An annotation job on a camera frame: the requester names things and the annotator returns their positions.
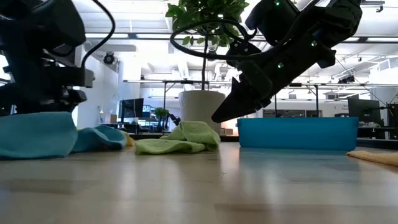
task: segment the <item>blue plastic bin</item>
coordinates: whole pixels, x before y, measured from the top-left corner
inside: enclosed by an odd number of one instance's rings
[[[238,131],[241,147],[351,151],[358,118],[246,118]]]

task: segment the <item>lime green cloth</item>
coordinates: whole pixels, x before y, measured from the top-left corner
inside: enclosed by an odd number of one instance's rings
[[[136,142],[136,152],[165,154],[170,152],[196,153],[214,151],[220,145],[220,136],[206,123],[182,121],[168,136],[143,139]]]

